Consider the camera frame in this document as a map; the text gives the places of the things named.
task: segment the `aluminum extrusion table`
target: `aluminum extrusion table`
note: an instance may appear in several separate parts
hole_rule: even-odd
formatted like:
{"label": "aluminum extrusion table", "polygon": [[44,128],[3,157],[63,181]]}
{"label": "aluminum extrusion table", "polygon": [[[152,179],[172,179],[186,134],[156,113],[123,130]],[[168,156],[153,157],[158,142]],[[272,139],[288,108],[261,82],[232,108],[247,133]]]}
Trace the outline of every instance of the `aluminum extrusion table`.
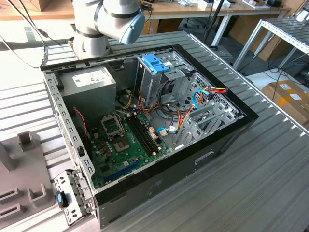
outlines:
{"label": "aluminum extrusion table", "polygon": [[270,36],[275,34],[294,46],[291,52],[286,56],[286,58],[279,65],[281,68],[293,55],[293,53],[299,49],[305,54],[309,54],[309,25],[302,24],[294,18],[274,18],[274,19],[261,19],[245,44],[243,50],[235,61],[233,68],[236,70],[244,57],[249,51],[249,48],[253,44],[254,40],[258,36],[260,30],[266,28],[268,33],[258,46],[254,54],[258,54],[261,49],[267,44]]}
{"label": "aluminum extrusion table", "polygon": [[[226,153],[191,176],[122,216],[105,231],[300,231],[309,223],[309,136],[301,125],[248,83],[193,35],[172,32],[142,36],[115,53],[180,44],[258,114],[253,126]],[[69,48],[59,49],[62,57]],[[71,58],[50,55],[50,62]],[[64,147],[43,83],[0,91],[0,139],[31,130],[41,146],[51,180],[72,162]],[[55,204],[10,231],[98,231],[94,216],[68,228]]]}

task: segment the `metal shelf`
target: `metal shelf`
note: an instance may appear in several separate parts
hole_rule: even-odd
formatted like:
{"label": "metal shelf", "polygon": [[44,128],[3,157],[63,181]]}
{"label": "metal shelf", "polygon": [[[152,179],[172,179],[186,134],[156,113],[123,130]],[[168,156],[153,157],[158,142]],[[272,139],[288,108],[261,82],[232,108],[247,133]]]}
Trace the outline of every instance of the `metal shelf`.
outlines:
{"label": "metal shelf", "polygon": [[285,64],[285,62],[294,53],[296,49],[299,49],[305,54],[309,53],[309,25],[302,24],[294,18],[261,19],[256,28],[254,29],[251,37],[245,44],[237,60],[235,61],[233,65],[234,69],[237,69],[239,67],[262,28],[266,28],[269,32],[259,45],[255,54],[257,54],[260,49],[265,46],[272,34],[279,36],[280,38],[294,46],[294,49],[291,53],[289,53],[287,58],[281,64],[281,67]]}

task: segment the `red cable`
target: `red cable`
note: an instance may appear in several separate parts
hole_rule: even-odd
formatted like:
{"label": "red cable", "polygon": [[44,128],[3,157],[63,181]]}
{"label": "red cable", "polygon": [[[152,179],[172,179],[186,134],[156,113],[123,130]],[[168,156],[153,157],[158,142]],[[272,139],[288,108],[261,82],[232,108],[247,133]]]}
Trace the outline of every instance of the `red cable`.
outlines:
{"label": "red cable", "polygon": [[85,128],[85,136],[86,136],[86,148],[88,148],[88,135],[87,135],[87,127],[86,127],[86,122],[85,122],[85,118],[84,116],[82,115],[81,112],[79,112],[77,109],[74,109],[78,114],[79,116],[82,118],[82,121],[83,121],[83,124],[84,124],[84,128]]}

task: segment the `pci slot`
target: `pci slot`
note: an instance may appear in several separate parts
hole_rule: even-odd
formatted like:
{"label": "pci slot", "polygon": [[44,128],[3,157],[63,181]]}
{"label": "pci slot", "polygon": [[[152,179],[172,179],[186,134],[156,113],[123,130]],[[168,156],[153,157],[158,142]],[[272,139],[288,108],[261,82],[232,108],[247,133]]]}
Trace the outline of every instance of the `pci slot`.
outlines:
{"label": "pci slot", "polygon": [[135,169],[137,167],[138,163],[140,163],[140,162],[141,162],[141,159],[139,161],[136,161],[135,163],[125,167],[124,169],[121,169],[120,171],[109,175],[108,177],[104,178],[104,182],[110,181],[110,180],[116,179],[116,178],[118,178],[122,175],[125,175],[127,172],[130,172],[133,169]]}
{"label": "pci slot", "polygon": [[145,131],[144,127],[136,117],[128,118],[126,122],[148,156],[151,156],[154,152],[159,151],[150,135]]}

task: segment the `motherboard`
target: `motherboard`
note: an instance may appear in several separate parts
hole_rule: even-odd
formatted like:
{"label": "motherboard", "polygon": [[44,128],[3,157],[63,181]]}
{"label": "motherboard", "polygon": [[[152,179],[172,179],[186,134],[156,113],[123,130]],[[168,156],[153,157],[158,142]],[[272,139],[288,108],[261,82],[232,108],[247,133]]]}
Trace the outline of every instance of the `motherboard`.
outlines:
{"label": "motherboard", "polygon": [[92,129],[91,153],[96,189],[170,152],[143,113],[107,115]]}

